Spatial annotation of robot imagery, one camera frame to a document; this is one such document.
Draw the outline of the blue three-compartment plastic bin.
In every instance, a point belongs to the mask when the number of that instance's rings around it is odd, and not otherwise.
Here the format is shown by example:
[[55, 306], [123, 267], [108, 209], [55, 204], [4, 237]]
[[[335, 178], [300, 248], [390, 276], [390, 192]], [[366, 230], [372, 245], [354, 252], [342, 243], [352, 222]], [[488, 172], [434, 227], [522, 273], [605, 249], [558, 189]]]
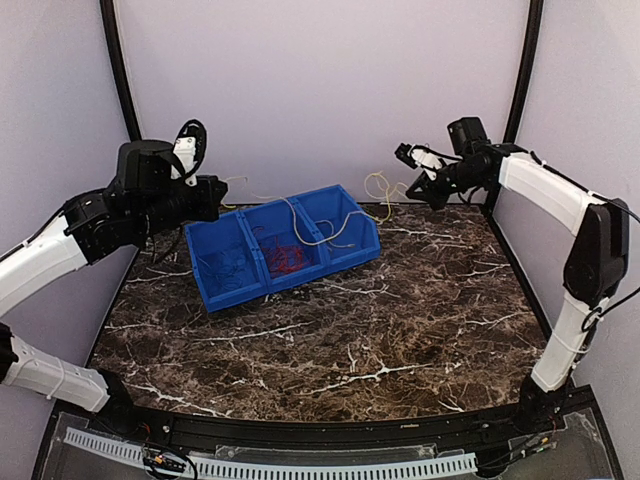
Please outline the blue three-compartment plastic bin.
[[340, 185], [185, 227], [193, 275], [210, 313], [379, 257], [377, 226]]

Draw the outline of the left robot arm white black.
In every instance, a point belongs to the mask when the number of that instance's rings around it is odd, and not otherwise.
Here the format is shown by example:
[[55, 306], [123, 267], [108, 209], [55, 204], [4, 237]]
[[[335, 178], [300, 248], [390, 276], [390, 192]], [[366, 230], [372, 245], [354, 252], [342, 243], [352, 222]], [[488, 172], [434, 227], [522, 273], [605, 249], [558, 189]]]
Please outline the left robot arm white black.
[[[226, 182], [197, 170], [206, 146], [193, 136], [174, 143], [123, 144], [105, 188], [66, 201], [31, 237], [1, 257], [1, 311], [8, 313], [55, 280], [94, 265], [124, 246], [142, 248], [187, 221], [215, 221]], [[101, 412], [120, 436], [141, 427], [140, 412], [118, 377], [46, 354], [1, 327], [1, 382]]]

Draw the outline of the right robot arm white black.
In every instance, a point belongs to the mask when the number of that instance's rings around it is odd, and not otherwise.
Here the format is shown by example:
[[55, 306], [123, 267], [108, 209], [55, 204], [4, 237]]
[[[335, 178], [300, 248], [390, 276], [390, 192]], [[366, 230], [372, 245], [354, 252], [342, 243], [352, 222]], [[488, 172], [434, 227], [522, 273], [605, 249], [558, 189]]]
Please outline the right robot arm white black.
[[408, 198], [441, 210], [454, 194], [500, 186], [550, 215], [573, 240], [559, 316], [510, 413], [511, 426], [530, 434], [562, 408], [571, 374], [589, 352], [599, 323], [619, 305], [613, 297], [628, 271], [630, 223], [637, 216], [623, 200], [580, 185], [534, 152], [492, 142], [478, 117], [462, 117], [447, 130], [453, 155], [420, 144], [397, 147], [396, 158], [420, 172]]

